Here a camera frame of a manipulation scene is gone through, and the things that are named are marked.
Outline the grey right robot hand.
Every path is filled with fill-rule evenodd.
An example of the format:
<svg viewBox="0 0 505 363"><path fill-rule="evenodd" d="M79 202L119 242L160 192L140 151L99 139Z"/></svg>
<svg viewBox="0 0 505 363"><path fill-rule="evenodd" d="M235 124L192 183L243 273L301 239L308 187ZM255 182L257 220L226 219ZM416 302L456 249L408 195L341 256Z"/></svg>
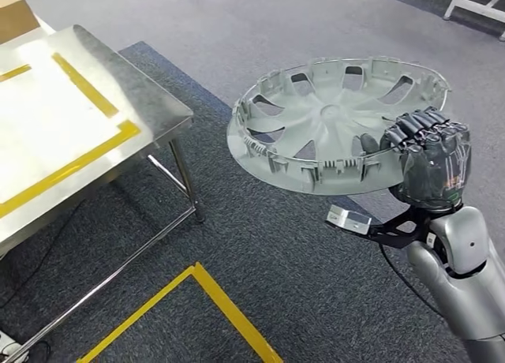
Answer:
<svg viewBox="0 0 505 363"><path fill-rule="evenodd" d="M402 181L389 191L417 208L456 208L471 172L470 127L451 121L435 107L401 114L385 129L380 142L363 133L360 143L367 154L398 151Z"/></svg>

